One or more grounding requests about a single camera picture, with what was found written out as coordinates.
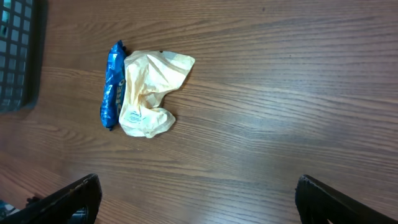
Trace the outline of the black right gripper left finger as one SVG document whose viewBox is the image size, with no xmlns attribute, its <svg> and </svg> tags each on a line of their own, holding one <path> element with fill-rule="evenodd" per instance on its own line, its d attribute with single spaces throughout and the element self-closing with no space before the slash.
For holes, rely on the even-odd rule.
<svg viewBox="0 0 398 224">
<path fill-rule="evenodd" d="M 88 174 L 46 197 L 35 195 L 19 210 L 1 201 L 1 224 L 94 224 L 102 199 L 97 174 Z"/>
</svg>

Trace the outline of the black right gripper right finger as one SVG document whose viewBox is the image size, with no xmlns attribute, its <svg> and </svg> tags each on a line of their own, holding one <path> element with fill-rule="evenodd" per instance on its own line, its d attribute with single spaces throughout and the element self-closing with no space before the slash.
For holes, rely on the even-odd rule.
<svg viewBox="0 0 398 224">
<path fill-rule="evenodd" d="M 302 224 L 397 224 L 396 220 L 309 175 L 302 175 L 298 180 L 295 204 Z"/>
</svg>

